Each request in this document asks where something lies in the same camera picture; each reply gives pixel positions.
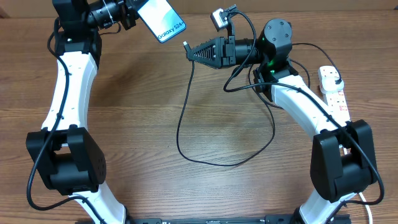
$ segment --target black cable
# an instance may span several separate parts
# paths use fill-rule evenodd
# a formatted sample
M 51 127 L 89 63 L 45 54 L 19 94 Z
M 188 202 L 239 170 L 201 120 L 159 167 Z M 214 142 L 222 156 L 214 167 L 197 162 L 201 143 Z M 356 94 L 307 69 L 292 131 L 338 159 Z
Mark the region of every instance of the black cable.
M 302 67 L 305 71 L 305 73 L 307 74 L 307 78 L 308 78 L 308 88 L 311 87 L 311 78 L 310 78 L 310 73 L 308 72 L 308 70 L 304 67 L 304 65 L 302 65 L 300 62 L 290 59 L 291 62 L 296 63 L 297 65 L 299 65 L 300 67 Z
M 57 113 L 57 119 L 55 120 L 54 126 L 51 129 L 50 134 L 47 136 L 43 147 L 41 148 L 39 155 L 37 156 L 34 165 L 32 167 L 32 170 L 30 172 L 30 176 L 28 179 L 28 183 L 27 183 L 27 188 L 26 188 L 26 197 L 27 197 L 27 201 L 29 203 L 29 205 L 39 211 L 47 211 L 47 210 L 51 210 L 53 208 L 56 208 L 58 206 L 63 205 L 64 203 L 70 202 L 72 200 L 82 200 L 83 203 L 86 203 L 87 206 L 90 207 L 90 209 L 92 210 L 92 212 L 94 213 L 95 217 L 102 223 L 102 224 L 106 224 L 106 222 L 101 218 L 101 216 L 98 214 L 98 212 L 95 210 L 94 206 L 90 203 L 90 201 L 88 201 L 87 198 L 83 197 L 83 196 L 73 196 L 73 197 L 69 197 L 66 198 L 65 200 L 62 200 L 58 203 L 55 203 L 53 205 L 47 206 L 47 207 L 40 207 L 38 205 L 36 205 L 33 202 L 32 199 L 32 184 L 33 184 L 33 179 L 35 176 L 35 172 L 37 170 L 37 166 L 39 165 L 40 162 L 40 158 L 42 157 L 45 148 L 48 146 L 48 144 L 50 143 L 50 141 L 52 140 L 52 136 L 54 135 L 54 132 L 57 130 L 57 127 L 61 121 L 61 119 L 63 119 L 62 117 L 62 113 L 63 113 L 63 109 L 65 107 L 65 102 L 67 100 L 67 95 L 68 95 L 68 89 L 69 89 L 69 75 L 71 75 L 69 73 L 68 67 L 65 64 L 65 62 L 59 57 L 59 55 L 57 55 L 52 49 L 51 49 L 51 40 L 53 39 L 53 37 L 55 37 L 56 40 L 58 40 L 58 30 L 59 30 L 59 18 L 57 18 L 54 22 L 54 31 L 53 33 L 50 35 L 49 40 L 47 41 L 47 48 L 49 50 L 49 52 L 58 59 L 58 61 L 62 64 L 63 69 L 65 70 L 65 91 L 63 92 L 63 96 L 62 96 L 62 101 L 61 101 L 61 105 L 60 105 L 60 110 Z
M 341 78 L 341 73 L 338 70 L 337 66 L 335 65 L 335 63 L 332 61 L 332 59 L 329 57 L 329 55 L 320 47 L 316 46 L 315 44 L 310 44 L 310 43 L 294 43 L 293 45 L 309 45 L 312 47 L 316 47 L 318 50 L 322 51 L 322 53 L 329 59 L 330 63 L 334 66 L 334 68 L 336 69 L 339 79 L 336 81 L 336 84 L 340 84 L 341 81 L 343 81 L 343 79 Z
M 254 50 L 254 47 L 256 46 L 256 41 L 257 41 L 256 28 L 254 28 L 254 25 L 253 25 L 253 23 L 251 22 L 251 20 L 248 18 L 248 16 L 245 15 L 245 13 L 243 13 L 243 12 L 241 12 L 241 11 L 234 11 L 233 13 L 242 15 L 242 16 L 247 20 L 247 22 L 249 23 L 250 28 L 251 28 L 251 30 L 252 30 L 252 32 L 253 32 L 253 45 L 251 46 L 250 52 L 249 52 L 248 56 L 246 57 L 246 59 L 244 59 L 243 63 L 238 67 L 237 70 L 234 70 L 234 72 L 231 74 L 231 77 L 230 77 L 230 78 L 228 79 L 228 81 L 225 83 L 225 85 L 224 85 L 224 90 L 226 89 L 226 87 L 228 86 L 228 84 L 231 82 L 231 80 L 232 80 L 233 78 L 235 78 L 236 76 L 238 76 L 238 75 L 242 72 L 243 67 L 245 66 L 245 64 L 247 64 L 250 55 L 253 53 L 253 50 Z
M 206 165 L 211 165 L 211 166 L 233 167 L 233 166 L 242 165 L 242 164 L 246 163 L 247 161 L 251 160 L 252 158 L 256 157 L 258 154 L 260 154 L 272 142 L 272 140 L 274 140 L 274 137 L 275 137 L 275 120 L 274 120 L 274 116 L 272 115 L 271 109 L 269 109 L 269 107 L 267 105 L 266 106 L 267 106 L 268 110 L 270 111 L 271 119 L 272 119 L 272 137 L 271 137 L 271 140 L 262 149 L 260 149 L 255 154 L 253 154 L 252 156 L 248 157 L 247 159 L 245 159 L 245 160 L 243 160 L 243 161 L 241 161 L 239 163 L 236 163 L 236 164 L 214 164 L 214 163 L 210 163 L 210 162 L 196 161 L 196 160 L 190 159 L 190 158 L 188 158 L 187 156 L 185 156 L 182 153 L 182 151 L 180 149 L 180 144 L 179 144 L 178 137 L 179 137 L 179 134 L 180 134 L 180 127 L 181 127 L 182 118 L 184 116 L 185 107 L 187 106 L 188 97 L 189 97 L 189 90 L 191 88 L 191 84 L 192 84 L 192 79 L 193 79 L 193 74 L 194 73 L 195 73 L 195 62 L 192 61 L 192 74 L 191 74 L 191 78 L 190 78 L 189 83 L 188 83 L 187 95 L 185 97 L 185 102 L 184 102 L 184 105 L 182 107 L 181 116 L 180 116 L 180 120 L 178 121 L 178 127 L 177 127 L 177 149 L 178 149 L 178 152 L 180 153 L 180 155 L 184 159 L 186 159 L 188 161 L 191 161 L 191 162 L 197 162 L 197 163 L 200 163 L 200 164 L 206 164 Z
M 116 32 L 105 32 L 105 33 L 102 33 L 102 34 L 100 34 L 100 35 L 118 34 L 118 33 L 120 33 L 120 31 L 122 30 L 122 25 L 120 25 L 120 22 L 118 22 L 118 26 L 119 26 L 118 31 L 116 31 Z
M 379 172 L 376 170 L 376 168 L 373 166 L 372 162 L 369 160 L 369 158 L 367 157 L 367 155 L 364 153 L 364 151 L 361 149 L 361 147 L 358 145 L 358 143 L 353 139 L 353 137 L 347 133 L 347 130 L 345 130 L 345 128 L 341 127 L 339 123 L 337 123 L 337 121 L 335 121 L 335 119 L 328 114 L 325 109 L 322 108 L 322 106 L 316 101 L 316 99 L 314 99 L 311 95 L 309 95 L 306 91 L 303 91 L 301 88 L 297 88 L 295 86 L 292 85 L 287 85 L 284 83 L 257 83 L 257 84 L 252 84 L 252 85 L 248 85 L 248 86 L 242 86 L 239 88 L 235 88 L 235 89 L 231 89 L 231 90 L 227 90 L 227 92 L 235 92 L 235 91 L 240 91 L 240 90 L 245 90 L 248 88 L 253 88 L 256 86 L 261 86 L 261 85 L 278 85 L 278 86 L 283 86 L 286 88 L 290 88 L 292 90 L 295 90 L 303 95 L 305 95 L 308 99 L 310 99 L 312 101 L 312 103 L 326 116 L 326 118 L 328 118 L 338 129 L 340 129 L 343 134 L 351 141 L 352 145 L 354 146 L 354 148 L 356 148 L 359 153 L 361 153 L 361 155 L 365 158 L 366 162 L 369 164 L 371 171 L 373 172 L 373 174 L 376 176 L 376 180 L 379 183 L 379 188 L 380 188 L 380 196 L 377 200 L 373 201 L 373 202 L 363 202 L 363 201 L 358 201 L 358 200 L 346 200 L 340 203 L 340 205 L 335 209 L 335 211 L 330 215 L 330 217 L 328 218 L 328 221 L 331 220 L 331 218 L 333 218 L 334 215 L 337 214 L 337 212 L 339 211 L 339 209 L 342 206 L 345 206 L 348 203 L 354 203 L 354 204 L 358 204 L 358 205 L 377 205 L 379 204 L 383 198 L 384 198 L 384 184 L 381 180 L 380 174 Z

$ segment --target wooden table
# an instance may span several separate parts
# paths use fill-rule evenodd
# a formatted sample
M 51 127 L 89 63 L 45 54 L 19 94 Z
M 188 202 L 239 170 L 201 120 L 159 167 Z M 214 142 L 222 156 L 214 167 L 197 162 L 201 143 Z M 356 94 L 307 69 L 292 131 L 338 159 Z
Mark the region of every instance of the wooden table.
M 377 165 L 386 197 L 372 207 L 376 223 L 398 218 L 398 13 L 278 12 L 250 14 L 257 30 L 272 18 L 290 21 L 294 42 L 323 47 L 341 70 L 352 120 L 373 129 Z M 191 63 L 184 40 L 196 46 L 217 34 L 208 15 L 183 16 L 188 29 L 159 44 L 139 22 L 118 35 L 103 36 L 103 56 L 91 91 L 90 133 L 106 155 L 107 183 L 136 218 L 261 217 L 292 213 L 306 201 L 311 140 L 282 110 L 274 142 L 247 164 L 220 168 L 194 164 L 177 151 L 175 132 Z M 252 36 L 236 18 L 237 38 Z M 0 223 L 73 223 L 88 216 L 77 203 L 48 212 L 29 207 L 25 189 L 33 162 L 25 147 L 28 132 L 39 131 L 57 78 L 46 41 L 53 19 L 0 19 Z M 310 71 L 318 91 L 317 70 L 328 65 L 321 52 L 295 46 L 292 58 Z M 259 150 L 270 139 L 270 116 L 251 91 L 223 92 L 232 69 L 197 64 L 180 145 L 193 159 L 229 164 Z M 246 84 L 245 74 L 234 86 Z M 378 196 L 377 185 L 365 191 Z M 34 200 L 49 205 L 62 197 L 36 177 Z M 350 205 L 354 223 L 366 223 L 364 207 Z

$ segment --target power socket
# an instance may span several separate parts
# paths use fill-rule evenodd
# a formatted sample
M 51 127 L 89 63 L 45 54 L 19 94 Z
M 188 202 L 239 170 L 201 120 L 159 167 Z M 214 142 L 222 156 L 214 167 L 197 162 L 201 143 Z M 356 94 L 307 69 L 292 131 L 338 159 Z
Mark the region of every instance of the power socket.
M 351 120 L 343 91 L 344 82 L 336 84 L 336 80 L 339 79 L 336 68 L 333 66 L 322 66 L 318 70 L 318 77 L 323 101 L 331 109 L 333 117 L 344 121 Z

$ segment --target white power strip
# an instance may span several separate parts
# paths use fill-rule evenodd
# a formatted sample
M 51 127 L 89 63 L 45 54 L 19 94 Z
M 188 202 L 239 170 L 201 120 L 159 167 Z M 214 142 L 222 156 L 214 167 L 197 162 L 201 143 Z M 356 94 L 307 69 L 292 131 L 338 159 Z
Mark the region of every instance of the white power strip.
M 349 111 L 347 107 L 346 97 L 344 95 L 344 82 L 339 85 L 336 84 L 336 80 L 339 79 L 337 70 L 333 66 L 322 66 L 318 70 L 318 77 L 320 83 L 320 89 L 323 94 L 323 101 L 329 106 L 332 116 L 335 118 L 350 121 Z M 343 148 L 344 154 L 347 154 L 347 149 Z M 366 201 L 364 195 L 359 193 L 362 201 Z M 372 212 L 369 205 L 365 205 L 366 211 L 368 211 L 369 224 L 373 224 Z

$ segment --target smartphone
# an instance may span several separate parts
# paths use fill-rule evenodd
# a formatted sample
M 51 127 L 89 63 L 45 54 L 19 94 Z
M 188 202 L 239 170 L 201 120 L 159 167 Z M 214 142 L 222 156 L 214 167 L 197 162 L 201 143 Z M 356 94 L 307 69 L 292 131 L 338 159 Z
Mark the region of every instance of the smartphone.
M 160 43 L 164 43 L 187 28 L 181 17 L 166 0 L 148 0 L 138 14 Z

